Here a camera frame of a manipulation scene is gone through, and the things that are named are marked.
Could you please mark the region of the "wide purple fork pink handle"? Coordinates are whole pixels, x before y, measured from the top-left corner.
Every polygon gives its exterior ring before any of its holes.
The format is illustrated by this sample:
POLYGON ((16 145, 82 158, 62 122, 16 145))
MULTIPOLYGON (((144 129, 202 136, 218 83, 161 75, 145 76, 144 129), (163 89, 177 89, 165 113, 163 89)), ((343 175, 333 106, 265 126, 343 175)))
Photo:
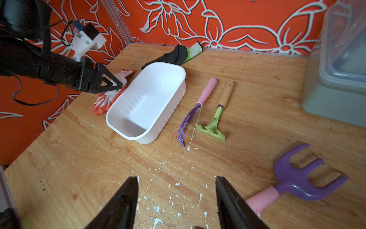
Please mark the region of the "wide purple fork pink handle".
POLYGON ((328 196, 348 181, 348 175, 341 174, 324 187, 317 187, 310 183, 308 179, 309 173, 323 165, 325 163, 324 160, 317 158, 301 169, 295 168, 289 162, 292 156, 308 147, 310 147, 308 143, 300 144, 277 159, 274 164, 277 184, 246 200, 246 204, 255 214, 262 212, 285 192, 289 192, 303 200, 317 201, 328 196))

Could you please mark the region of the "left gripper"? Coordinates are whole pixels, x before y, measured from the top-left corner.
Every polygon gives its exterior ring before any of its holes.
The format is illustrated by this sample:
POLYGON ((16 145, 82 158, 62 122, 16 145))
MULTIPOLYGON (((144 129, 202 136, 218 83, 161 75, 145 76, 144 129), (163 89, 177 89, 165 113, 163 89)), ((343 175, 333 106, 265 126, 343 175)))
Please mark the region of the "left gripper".
POLYGON ((62 55, 51 55, 47 62, 40 65, 40 79, 89 93, 104 93, 123 88, 123 83, 103 64, 94 63, 89 58, 82 58, 77 62, 62 55))

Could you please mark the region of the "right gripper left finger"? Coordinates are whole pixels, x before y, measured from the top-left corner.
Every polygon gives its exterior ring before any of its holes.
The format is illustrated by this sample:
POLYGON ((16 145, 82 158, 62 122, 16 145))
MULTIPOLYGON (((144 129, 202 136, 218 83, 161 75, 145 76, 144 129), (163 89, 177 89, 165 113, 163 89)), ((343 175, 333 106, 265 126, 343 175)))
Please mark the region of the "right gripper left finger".
POLYGON ((138 192, 138 178, 128 177, 86 228, 132 229, 136 215, 138 192))

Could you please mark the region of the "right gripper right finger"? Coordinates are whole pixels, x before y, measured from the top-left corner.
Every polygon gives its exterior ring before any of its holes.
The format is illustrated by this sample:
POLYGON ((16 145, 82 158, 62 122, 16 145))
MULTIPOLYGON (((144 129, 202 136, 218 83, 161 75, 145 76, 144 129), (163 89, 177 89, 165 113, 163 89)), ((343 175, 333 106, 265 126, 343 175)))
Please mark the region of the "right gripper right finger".
POLYGON ((222 229, 267 229, 224 177, 216 177, 218 216, 222 229))

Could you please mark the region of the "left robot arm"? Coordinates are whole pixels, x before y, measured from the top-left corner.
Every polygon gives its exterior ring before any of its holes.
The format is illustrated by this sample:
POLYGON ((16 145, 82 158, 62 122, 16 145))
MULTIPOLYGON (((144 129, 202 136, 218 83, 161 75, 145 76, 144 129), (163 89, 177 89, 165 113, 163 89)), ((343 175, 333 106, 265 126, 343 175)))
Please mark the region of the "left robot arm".
POLYGON ((96 27, 65 19, 51 23, 51 13, 45 1, 1 1, 1 75, 25 76, 93 94, 122 89, 124 80, 84 56, 106 42, 96 27), (51 29, 60 23, 71 31, 72 58, 51 50, 51 29))

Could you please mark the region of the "white plastic storage box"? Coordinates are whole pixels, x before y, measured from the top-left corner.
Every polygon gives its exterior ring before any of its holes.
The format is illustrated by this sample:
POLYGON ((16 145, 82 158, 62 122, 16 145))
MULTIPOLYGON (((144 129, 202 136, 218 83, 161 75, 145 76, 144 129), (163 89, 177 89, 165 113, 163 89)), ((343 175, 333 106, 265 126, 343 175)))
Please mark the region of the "white plastic storage box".
POLYGON ((181 66, 148 65, 110 107, 107 125, 127 140, 153 142, 185 95, 185 78, 181 66))

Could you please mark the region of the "green rake wooden handle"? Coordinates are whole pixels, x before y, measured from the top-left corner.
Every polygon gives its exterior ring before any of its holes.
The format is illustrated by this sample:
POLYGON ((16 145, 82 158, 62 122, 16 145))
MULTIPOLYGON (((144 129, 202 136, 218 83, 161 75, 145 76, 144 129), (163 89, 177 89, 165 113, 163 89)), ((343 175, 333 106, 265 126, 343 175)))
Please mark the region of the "green rake wooden handle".
POLYGON ((228 101, 234 90, 234 86, 235 86, 234 81, 228 81, 226 83, 225 88, 221 94, 220 100, 217 104, 216 113, 215 113, 211 123, 207 126, 196 124, 195 125, 196 130, 201 131, 210 136, 216 137, 220 140, 226 141, 226 134, 219 130, 218 122, 219 122, 222 112, 224 111, 224 109, 226 108, 226 106, 228 104, 228 101))

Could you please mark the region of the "narrow purple rake pink handle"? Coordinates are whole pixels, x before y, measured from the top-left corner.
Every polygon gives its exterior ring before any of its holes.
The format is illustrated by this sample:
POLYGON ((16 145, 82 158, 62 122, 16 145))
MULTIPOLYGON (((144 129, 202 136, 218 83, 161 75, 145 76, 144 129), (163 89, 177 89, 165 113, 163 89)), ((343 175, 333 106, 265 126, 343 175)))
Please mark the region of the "narrow purple rake pink handle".
POLYGON ((192 121, 192 119, 194 118, 197 110, 203 106, 203 104, 206 102, 206 100, 212 94, 213 90, 217 86, 217 83, 218 83, 218 81, 217 81, 216 78, 211 78, 208 81, 206 87, 202 91, 202 93, 201 93, 198 101, 196 102, 195 106, 188 112, 185 119, 180 124, 177 133, 178 133, 178 141, 179 141, 179 143, 181 144, 182 147, 185 146, 185 143, 184 143, 184 138, 185 138, 184 130, 185 130, 185 128, 192 121))

